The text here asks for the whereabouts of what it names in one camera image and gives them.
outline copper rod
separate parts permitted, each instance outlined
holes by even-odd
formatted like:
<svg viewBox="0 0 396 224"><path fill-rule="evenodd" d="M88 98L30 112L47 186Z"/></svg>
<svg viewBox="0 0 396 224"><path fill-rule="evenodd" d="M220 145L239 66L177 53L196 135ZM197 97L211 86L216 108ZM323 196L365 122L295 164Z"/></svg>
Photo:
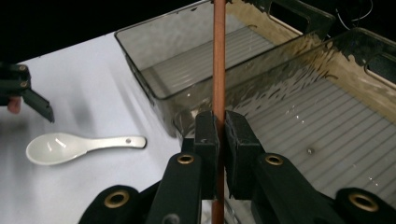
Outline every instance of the copper rod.
<svg viewBox="0 0 396 224"><path fill-rule="evenodd" d="M223 135L225 120L225 0L214 0L213 20L213 114L219 134L217 198L212 203L212 223L224 223L224 159Z"/></svg>

